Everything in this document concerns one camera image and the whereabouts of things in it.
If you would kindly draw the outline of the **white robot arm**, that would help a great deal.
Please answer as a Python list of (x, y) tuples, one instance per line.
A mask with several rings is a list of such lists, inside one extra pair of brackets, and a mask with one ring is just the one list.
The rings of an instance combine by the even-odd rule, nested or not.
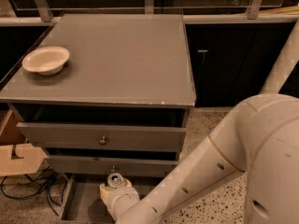
[(144, 198), (122, 183), (102, 184), (100, 193), (116, 224), (162, 224), (243, 173), (245, 224), (298, 224), (298, 98), (262, 94), (239, 103)]

